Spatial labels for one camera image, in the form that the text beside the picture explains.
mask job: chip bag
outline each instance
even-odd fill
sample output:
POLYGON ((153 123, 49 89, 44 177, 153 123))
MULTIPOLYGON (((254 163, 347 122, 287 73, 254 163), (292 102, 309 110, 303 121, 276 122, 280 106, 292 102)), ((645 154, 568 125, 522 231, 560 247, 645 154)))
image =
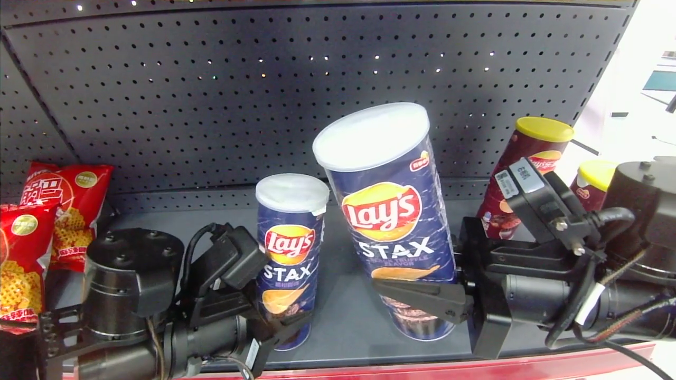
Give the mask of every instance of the chip bag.
POLYGON ((85 271, 87 246, 96 238, 99 218, 113 166, 32 162, 21 197, 22 205, 61 204, 54 223, 49 269, 85 271))
MULTIPOLYGON (((45 270, 49 265, 58 205, 0 205, 0 318, 37 322, 44 310, 45 270)), ((0 327, 21 334, 31 329, 0 327)))

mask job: perforated metal panel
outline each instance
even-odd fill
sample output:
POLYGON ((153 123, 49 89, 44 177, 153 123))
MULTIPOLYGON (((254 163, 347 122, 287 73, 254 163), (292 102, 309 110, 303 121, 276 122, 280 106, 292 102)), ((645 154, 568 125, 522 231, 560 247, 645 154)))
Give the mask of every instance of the perforated metal panel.
POLYGON ((573 123, 628 11, 514 4, 124 14, 6 30, 112 193, 324 176, 321 128, 370 105, 428 109, 441 176, 487 176, 514 120, 573 123))
MULTIPOLYGON (((441 189, 446 200, 477 199, 483 197, 487 179, 443 179, 441 189)), ((153 191, 149 193, 117 194, 108 200, 123 214, 138 212, 171 212, 191 210, 229 210, 254 208, 256 192, 253 187, 223 190, 153 191)), ((335 205, 333 193, 329 205, 335 205)))
POLYGON ((31 160, 70 164, 75 155, 33 96, 11 59, 0 46, 0 202, 15 203, 24 188, 31 160))

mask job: bolt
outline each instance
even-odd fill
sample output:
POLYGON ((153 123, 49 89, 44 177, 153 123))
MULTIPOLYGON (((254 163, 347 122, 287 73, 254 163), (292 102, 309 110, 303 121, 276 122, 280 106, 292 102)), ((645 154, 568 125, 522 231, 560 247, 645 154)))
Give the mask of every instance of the bolt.
POLYGON ((576 256, 582 256, 585 253, 585 248, 580 243, 575 242, 571 247, 576 256))
POLYGON ((559 219, 554 223, 554 227, 556 227, 557 231, 565 231, 568 229, 568 223, 563 219, 559 219))

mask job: yellow lid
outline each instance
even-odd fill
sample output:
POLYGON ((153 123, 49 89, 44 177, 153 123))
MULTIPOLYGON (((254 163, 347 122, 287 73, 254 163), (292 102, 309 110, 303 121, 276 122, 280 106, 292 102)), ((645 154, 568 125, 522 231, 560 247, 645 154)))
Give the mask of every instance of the yellow lid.
POLYGON ((550 143, 565 143, 573 139, 573 127, 566 123, 526 116, 516 119, 516 129, 526 136, 550 143))
POLYGON ((580 164, 577 174, 595 188, 606 192, 610 186, 610 180, 615 174, 616 162, 604 160, 585 161, 580 164))

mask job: tall chip can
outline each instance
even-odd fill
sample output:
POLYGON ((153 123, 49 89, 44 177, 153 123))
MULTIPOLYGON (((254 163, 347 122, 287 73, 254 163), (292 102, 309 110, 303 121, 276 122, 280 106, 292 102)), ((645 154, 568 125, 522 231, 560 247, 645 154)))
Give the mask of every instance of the tall chip can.
POLYGON ((616 162, 606 160, 590 160, 580 164, 571 191, 587 212, 598 211, 603 207, 616 168, 616 162))
MULTIPOLYGON (((368 276, 456 280, 441 183, 425 109, 391 103, 348 115, 320 132, 312 150, 326 170, 368 276)), ((407 337, 433 341, 453 324, 382 297, 407 337)))
MULTIPOLYGON (((270 256, 256 277, 258 309, 268 319, 311 311, 329 187, 304 174, 276 174, 256 185, 256 199, 258 241, 270 256)), ((310 329, 307 324, 276 350, 300 346, 310 329)))
POLYGON ((507 204, 500 191, 496 174, 509 165, 528 157, 542 174, 551 172, 573 139, 573 128, 566 123, 534 116, 516 120, 516 128, 491 174, 477 218, 481 219, 486 236, 509 240, 514 237, 521 220, 507 204))

